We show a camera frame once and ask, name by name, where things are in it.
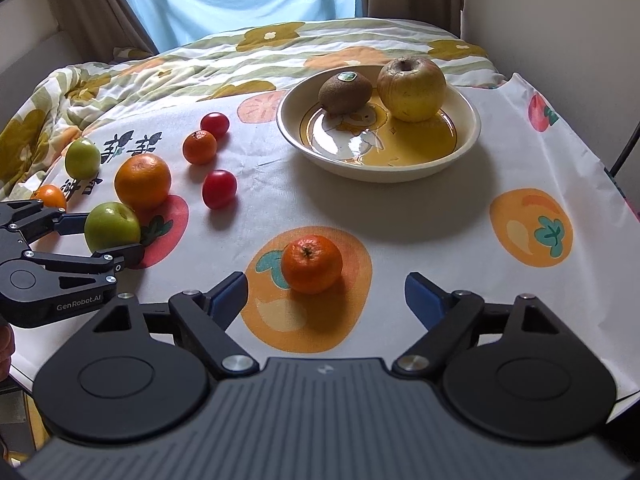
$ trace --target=kiwi fruit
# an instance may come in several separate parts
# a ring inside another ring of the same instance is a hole
[[[318,102],[333,115],[350,114],[362,108],[373,93],[373,85],[357,72],[340,72],[320,87]]]

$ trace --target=red cherry tomato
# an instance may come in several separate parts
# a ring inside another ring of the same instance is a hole
[[[219,140],[229,129],[229,119],[220,112],[207,114],[200,121],[200,129],[213,134],[216,140]]]
[[[238,181],[227,170],[214,170],[202,184],[202,200],[209,209],[220,209],[236,196]]]

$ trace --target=yellow apple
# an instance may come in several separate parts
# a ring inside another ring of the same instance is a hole
[[[431,119],[444,102],[442,70],[425,57],[389,61],[378,75],[378,95],[393,117],[408,123]]]

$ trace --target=orange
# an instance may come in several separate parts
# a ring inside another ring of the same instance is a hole
[[[46,207],[58,207],[66,209],[65,194],[62,193],[59,187],[47,184],[46,186],[40,186],[31,195],[31,200],[42,200]]]
[[[328,238],[307,235],[285,247],[280,269],[293,290],[319,294],[340,278],[342,255]]]
[[[182,154],[191,164],[207,164],[213,160],[218,150],[218,142],[213,134],[204,130],[193,132],[184,139]]]
[[[113,185],[120,201],[134,211],[155,209],[169,195],[171,172],[157,155],[134,155],[120,167]]]

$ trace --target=human hand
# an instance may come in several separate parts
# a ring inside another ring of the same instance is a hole
[[[9,376],[11,356],[14,352],[14,329],[11,325],[0,327],[0,381],[4,381]]]

